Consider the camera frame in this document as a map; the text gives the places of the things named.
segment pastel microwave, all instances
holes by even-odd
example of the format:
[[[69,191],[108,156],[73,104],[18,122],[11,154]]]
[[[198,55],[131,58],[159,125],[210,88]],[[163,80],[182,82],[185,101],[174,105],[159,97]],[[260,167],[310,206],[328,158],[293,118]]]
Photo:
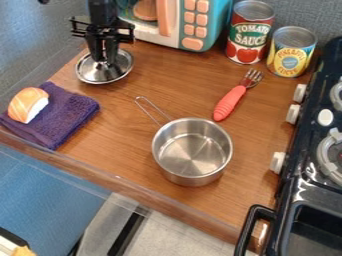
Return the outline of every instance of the pastel microwave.
[[[188,51],[209,50],[228,26],[232,0],[116,0],[137,39]]]

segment toy can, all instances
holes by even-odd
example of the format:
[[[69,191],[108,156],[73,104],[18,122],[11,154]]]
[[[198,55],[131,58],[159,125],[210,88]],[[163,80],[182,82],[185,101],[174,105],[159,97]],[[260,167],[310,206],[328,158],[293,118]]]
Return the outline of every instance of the toy can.
[[[265,53],[274,10],[264,2],[248,0],[234,5],[227,56],[240,64],[259,62]]]
[[[267,67],[278,76],[298,77],[310,65],[316,44],[317,37],[311,31],[282,27],[274,32]]]

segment purple cloth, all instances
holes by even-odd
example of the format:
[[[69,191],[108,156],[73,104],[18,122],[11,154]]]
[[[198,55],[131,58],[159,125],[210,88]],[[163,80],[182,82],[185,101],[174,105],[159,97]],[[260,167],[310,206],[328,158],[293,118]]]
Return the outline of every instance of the purple cloth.
[[[7,111],[0,115],[0,123],[19,137],[56,150],[100,110],[100,105],[52,82],[40,88],[49,94],[49,104],[29,124],[14,121]]]

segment stainless steel pan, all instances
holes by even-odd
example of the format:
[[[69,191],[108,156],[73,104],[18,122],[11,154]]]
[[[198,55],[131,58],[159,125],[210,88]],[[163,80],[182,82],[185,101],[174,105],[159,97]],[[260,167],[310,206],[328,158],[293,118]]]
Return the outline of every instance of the stainless steel pan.
[[[164,126],[141,101],[147,102],[168,121]],[[164,176],[182,186],[198,187],[220,178],[232,158],[233,143],[228,133],[214,122],[202,118],[170,118],[147,98],[135,103],[161,128],[152,141],[152,154]]]

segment toy stove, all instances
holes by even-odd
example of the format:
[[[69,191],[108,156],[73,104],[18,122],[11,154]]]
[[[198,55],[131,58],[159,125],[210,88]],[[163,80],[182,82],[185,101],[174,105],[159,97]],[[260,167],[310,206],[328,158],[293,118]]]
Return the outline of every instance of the toy stove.
[[[342,255],[342,37],[326,45],[294,100],[286,118],[296,125],[292,144],[270,168],[281,177],[276,210],[251,207],[235,255],[244,255],[259,219],[270,222],[260,255]]]

